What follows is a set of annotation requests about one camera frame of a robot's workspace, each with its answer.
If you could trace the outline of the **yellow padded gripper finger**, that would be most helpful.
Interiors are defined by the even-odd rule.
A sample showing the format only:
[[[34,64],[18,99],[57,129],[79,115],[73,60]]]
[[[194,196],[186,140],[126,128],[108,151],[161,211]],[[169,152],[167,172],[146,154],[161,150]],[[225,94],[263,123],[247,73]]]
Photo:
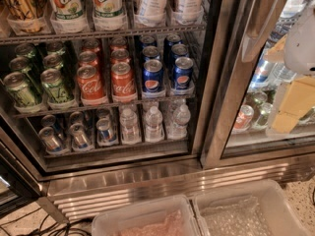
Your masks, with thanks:
[[[289,134],[300,118],[315,106],[315,78],[304,76],[282,83],[274,102],[271,128],[279,134]]]

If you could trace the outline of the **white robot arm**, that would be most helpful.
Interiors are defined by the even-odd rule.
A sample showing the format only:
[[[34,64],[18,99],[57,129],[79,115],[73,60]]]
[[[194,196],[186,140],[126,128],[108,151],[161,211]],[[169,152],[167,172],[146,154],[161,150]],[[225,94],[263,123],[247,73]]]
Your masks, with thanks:
[[[315,8],[307,7],[289,31],[284,45],[284,64],[297,77],[282,83],[276,93],[269,127],[289,134],[315,106]]]

